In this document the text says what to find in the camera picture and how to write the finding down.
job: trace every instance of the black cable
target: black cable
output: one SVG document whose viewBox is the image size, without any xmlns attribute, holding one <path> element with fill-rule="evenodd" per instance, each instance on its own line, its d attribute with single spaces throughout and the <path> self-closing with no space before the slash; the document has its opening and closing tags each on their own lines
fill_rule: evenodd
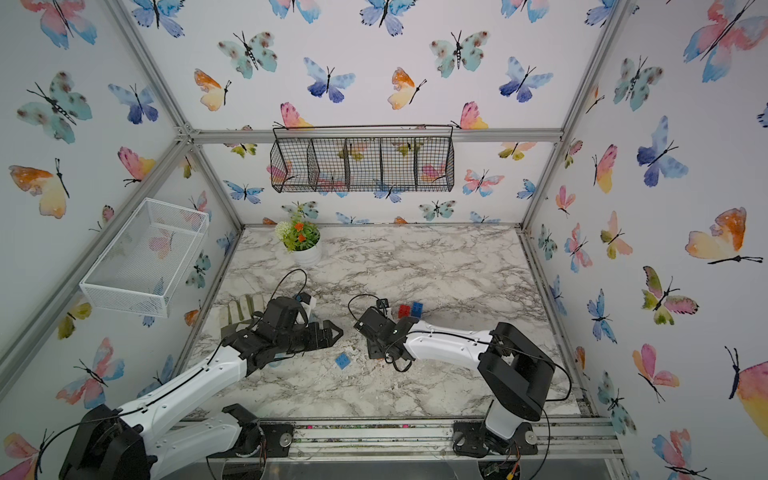
<svg viewBox="0 0 768 480">
<path fill-rule="evenodd" d="M 377 300 L 381 300 L 380 298 L 378 298 L 376 295 L 373 295 L 372 293 L 360 293 L 359 295 L 355 295 L 354 297 L 352 297 L 352 299 L 349 300 L 349 303 L 346 304 L 346 309 L 349 310 L 349 314 L 352 316 L 353 319 L 355 319 L 356 322 L 357 322 L 357 317 L 355 316 L 354 313 L 352 313 L 352 301 L 355 298 L 360 298 L 361 296 L 372 296 Z"/>
<path fill-rule="evenodd" d="M 301 272 L 301 273 L 304 274 L 304 284 L 301 286 L 301 290 L 299 290 L 299 293 L 297 293 L 296 295 L 299 295 L 300 293 L 302 293 L 304 291 L 304 287 L 306 287 L 306 280 L 307 280 L 306 272 L 304 270 L 300 269 L 300 268 L 295 268 L 295 269 L 291 270 L 290 272 L 286 273 L 286 275 L 283 277 L 283 279 L 280 282 L 277 283 L 277 286 L 275 287 L 275 290 L 272 292 L 272 296 L 270 297 L 270 302 L 272 301 L 273 298 L 275 298 L 275 293 L 277 293 L 277 289 L 280 288 L 280 285 L 283 283 L 283 281 L 286 278 L 288 278 L 288 276 L 291 273 L 293 273 L 293 272 Z"/>
</svg>

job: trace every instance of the orange butterfly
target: orange butterfly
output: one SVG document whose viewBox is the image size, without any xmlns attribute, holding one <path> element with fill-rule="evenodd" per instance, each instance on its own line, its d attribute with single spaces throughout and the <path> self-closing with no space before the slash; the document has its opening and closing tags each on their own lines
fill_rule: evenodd
<svg viewBox="0 0 768 480">
<path fill-rule="evenodd" d="M 227 85 L 222 88 L 219 82 L 209 77 L 199 68 L 195 68 L 194 81 L 200 86 L 200 90 L 206 92 L 200 99 L 200 103 L 208 107 L 208 110 L 216 111 L 221 108 L 221 105 L 227 104 L 227 92 L 232 84 L 231 81 L 227 81 Z"/>
<path fill-rule="evenodd" d="M 563 210 L 566 217 L 569 215 L 568 210 L 566 209 L 575 201 L 576 194 L 570 194 L 568 195 L 568 198 L 565 197 L 565 185 L 560 187 L 560 194 L 554 198 L 554 202 L 558 205 L 558 210 Z"/>
<path fill-rule="evenodd" d="M 19 167 L 11 165 L 8 169 L 11 171 L 16 186 L 32 196 L 42 195 L 40 198 L 40 214 L 51 215 L 56 218 L 62 218 L 67 212 L 67 199 L 69 192 L 64 186 L 61 172 L 58 169 L 60 160 L 55 160 L 56 177 L 46 170 L 38 170 L 31 167 Z"/>
<path fill-rule="evenodd" d="M 728 260 L 763 262 L 762 257 L 742 257 L 738 254 L 744 243 L 744 234 L 746 233 L 746 209 L 744 207 L 732 208 L 718 215 L 715 224 L 710 227 L 710 232 L 711 236 L 704 232 L 690 232 L 685 251 L 692 257 L 714 260 L 709 262 L 710 265 Z"/>
<path fill-rule="evenodd" d="M 427 80 L 422 80 L 422 83 L 417 87 L 406 71 L 398 67 L 395 73 L 392 74 L 392 84 L 395 85 L 397 93 L 390 95 L 387 99 L 392 105 L 392 109 L 399 110 L 406 105 L 410 105 L 416 93 L 426 82 Z"/>
<path fill-rule="evenodd" d="M 616 252 L 622 255 L 630 255 L 632 253 L 632 247 L 627 245 L 627 242 L 619 238 L 619 235 L 624 235 L 619 230 L 619 219 L 616 217 L 616 210 L 611 213 L 611 219 L 608 221 L 608 230 L 600 230 L 600 240 L 603 243 L 608 244 L 608 258 L 615 259 Z"/>
</svg>

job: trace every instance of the blue lego brick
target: blue lego brick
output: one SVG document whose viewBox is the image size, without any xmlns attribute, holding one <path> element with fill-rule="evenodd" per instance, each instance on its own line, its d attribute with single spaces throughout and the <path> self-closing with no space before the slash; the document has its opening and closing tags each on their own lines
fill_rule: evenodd
<svg viewBox="0 0 768 480">
<path fill-rule="evenodd" d="M 414 316 L 415 318 L 422 318 L 422 309 L 424 308 L 424 305 L 419 302 L 414 302 L 413 306 L 411 307 L 411 316 Z"/>
<path fill-rule="evenodd" d="M 346 355 L 346 353 L 342 353 L 341 355 L 336 357 L 336 364 L 339 366 L 341 370 L 344 370 L 344 368 L 349 365 L 350 360 L 349 357 Z"/>
</svg>

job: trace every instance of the butterfly wallpaper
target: butterfly wallpaper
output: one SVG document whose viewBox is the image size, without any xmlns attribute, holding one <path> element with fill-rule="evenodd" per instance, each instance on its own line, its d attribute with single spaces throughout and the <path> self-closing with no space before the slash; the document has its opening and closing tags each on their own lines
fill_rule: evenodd
<svg viewBox="0 0 768 480">
<path fill-rule="evenodd" d="M 591 2 L 588 25 L 599 28 L 614 3 Z M 760 242 L 768 165 L 756 161 L 766 146 L 756 115 L 768 4 L 638 4 L 553 174 L 537 184 L 531 251 L 569 342 L 582 346 L 574 372 L 612 420 L 630 472 L 759 478 L 768 445 L 758 287 L 768 281 Z M 548 238 L 560 248 L 547 249 Z M 575 258 L 582 251 L 588 268 Z"/>
</svg>

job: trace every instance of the white flower pot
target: white flower pot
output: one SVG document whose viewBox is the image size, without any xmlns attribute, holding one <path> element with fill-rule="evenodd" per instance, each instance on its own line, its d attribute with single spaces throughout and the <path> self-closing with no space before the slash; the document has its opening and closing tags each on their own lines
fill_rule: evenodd
<svg viewBox="0 0 768 480">
<path fill-rule="evenodd" d="M 296 263 L 299 266 L 309 268 L 311 266 L 317 265 L 320 262 L 320 257 L 321 257 L 320 241 L 321 240 L 318 240 L 315 246 L 308 250 L 299 250 L 299 251 L 292 252 L 293 259 L 296 261 Z"/>
</svg>

